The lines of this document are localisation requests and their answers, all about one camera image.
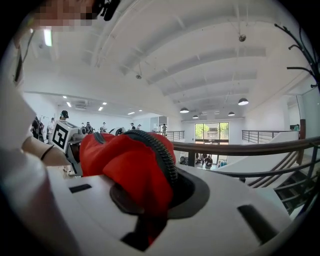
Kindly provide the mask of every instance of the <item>person's arm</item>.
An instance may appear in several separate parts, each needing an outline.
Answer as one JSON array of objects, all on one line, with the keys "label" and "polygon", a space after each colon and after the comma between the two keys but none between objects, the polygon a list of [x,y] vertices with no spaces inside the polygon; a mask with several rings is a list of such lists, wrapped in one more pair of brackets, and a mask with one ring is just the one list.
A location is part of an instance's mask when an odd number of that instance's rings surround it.
[{"label": "person's arm", "polygon": [[[22,150],[28,152],[38,158],[41,158],[43,154],[49,149],[51,145],[45,144],[34,137],[28,137],[23,145]],[[42,162],[46,166],[68,166],[70,162],[67,160],[65,154],[58,148],[52,148],[44,157]]]}]

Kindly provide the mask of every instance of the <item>zipper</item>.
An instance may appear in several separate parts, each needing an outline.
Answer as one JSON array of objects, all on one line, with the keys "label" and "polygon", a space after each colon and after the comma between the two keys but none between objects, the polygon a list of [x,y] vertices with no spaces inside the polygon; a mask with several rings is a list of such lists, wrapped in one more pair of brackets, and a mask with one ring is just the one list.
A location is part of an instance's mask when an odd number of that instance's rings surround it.
[{"label": "zipper", "polygon": [[[134,141],[144,143],[147,147],[154,151],[158,166],[162,170],[170,186],[173,188],[178,180],[178,172],[174,159],[165,145],[160,140],[143,130],[128,130],[123,134],[127,135]],[[101,133],[95,132],[93,133],[93,136],[98,143],[106,143],[106,140]]]}]

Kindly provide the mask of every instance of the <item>recessed light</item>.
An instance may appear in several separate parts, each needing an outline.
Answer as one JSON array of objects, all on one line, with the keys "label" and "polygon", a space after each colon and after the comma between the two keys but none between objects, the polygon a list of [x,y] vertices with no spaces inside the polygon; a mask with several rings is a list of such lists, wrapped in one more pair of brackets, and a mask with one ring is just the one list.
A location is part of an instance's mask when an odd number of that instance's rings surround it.
[{"label": "recessed light", "polygon": [[46,46],[52,46],[52,31],[51,29],[45,29],[44,33],[44,43]]}]

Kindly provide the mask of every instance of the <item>coat rack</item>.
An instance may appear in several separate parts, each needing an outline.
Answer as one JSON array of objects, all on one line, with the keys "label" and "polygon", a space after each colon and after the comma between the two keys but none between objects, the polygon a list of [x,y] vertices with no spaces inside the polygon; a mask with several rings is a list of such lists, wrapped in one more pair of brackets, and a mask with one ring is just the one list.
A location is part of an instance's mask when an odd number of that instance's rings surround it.
[{"label": "coat rack", "polygon": [[320,93],[320,73],[319,73],[319,62],[320,59],[318,58],[317,60],[317,56],[316,56],[316,52],[314,47],[312,47],[312,52],[313,52],[313,56],[309,53],[309,51],[307,50],[307,48],[305,47],[305,44],[302,40],[302,36],[301,36],[301,32],[302,32],[302,28],[301,26],[299,27],[299,37],[300,37],[300,41],[299,42],[296,37],[290,32],[289,29],[287,29],[285,26],[281,27],[277,24],[274,24],[275,27],[277,27],[278,29],[281,29],[282,31],[284,31],[286,34],[288,34],[294,41],[296,44],[293,44],[289,47],[289,50],[291,50],[293,47],[297,47],[303,54],[303,56],[306,58],[306,60],[308,61],[311,70],[307,69],[305,67],[302,66],[287,66],[287,70],[304,70],[307,71],[315,80],[315,84],[311,85],[311,88],[315,88],[318,87],[319,93]]}]

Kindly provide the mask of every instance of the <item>red cloth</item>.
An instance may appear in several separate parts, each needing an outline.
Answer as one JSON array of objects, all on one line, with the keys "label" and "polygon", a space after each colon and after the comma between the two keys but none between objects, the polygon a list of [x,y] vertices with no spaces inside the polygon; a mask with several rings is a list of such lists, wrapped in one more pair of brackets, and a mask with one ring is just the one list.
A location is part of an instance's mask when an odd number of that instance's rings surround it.
[{"label": "red cloth", "polygon": [[[167,147],[176,161],[173,144],[162,135],[150,134]],[[125,134],[102,135],[104,144],[98,143],[93,134],[81,142],[83,176],[105,174],[120,184],[148,216],[167,216],[173,190],[157,164],[155,152]]]}]

